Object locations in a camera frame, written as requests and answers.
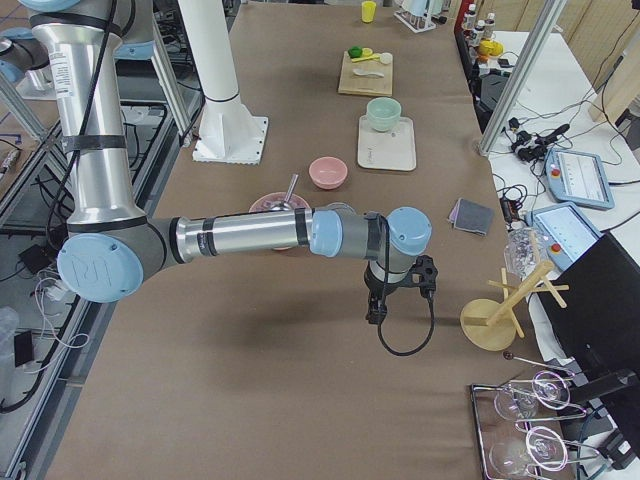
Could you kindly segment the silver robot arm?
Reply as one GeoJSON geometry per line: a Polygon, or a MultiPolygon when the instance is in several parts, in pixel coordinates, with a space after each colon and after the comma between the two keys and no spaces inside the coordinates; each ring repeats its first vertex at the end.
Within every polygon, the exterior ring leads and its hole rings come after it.
{"type": "Polygon", "coordinates": [[[425,253],[432,228],[411,207],[360,215],[346,205],[154,220],[133,197],[115,54],[151,51],[148,1],[30,1],[34,36],[49,54],[68,158],[74,210],[58,256],[62,280],[82,298],[111,303],[161,270],[198,257],[306,246],[325,257],[363,258],[367,320],[381,324],[386,298],[416,287],[425,298],[437,276],[425,253]]]}

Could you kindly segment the second grey robot base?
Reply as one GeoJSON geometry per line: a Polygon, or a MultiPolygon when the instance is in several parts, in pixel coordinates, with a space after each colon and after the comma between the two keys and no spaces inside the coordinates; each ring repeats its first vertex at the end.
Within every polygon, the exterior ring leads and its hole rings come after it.
{"type": "Polygon", "coordinates": [[[29,28],[1,32],[1,73],[24,99],[55,99],[47,49],[29,28]]]}

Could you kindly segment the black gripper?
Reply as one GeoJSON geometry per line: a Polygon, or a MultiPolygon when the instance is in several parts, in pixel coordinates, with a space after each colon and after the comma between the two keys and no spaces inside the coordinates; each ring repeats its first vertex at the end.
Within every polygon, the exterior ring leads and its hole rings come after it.
{"type": "Polygon", "coordinates": [[[386,298],[398,288],[418,288],[420,295],[433,308],[438,270],[428,255],[418,256],[406,273],[386,273],[377,262],[370,262],[364,273],[364,281],[369,289],[366,319],[370,324],[379,325],[387,315],[386,298]]]}

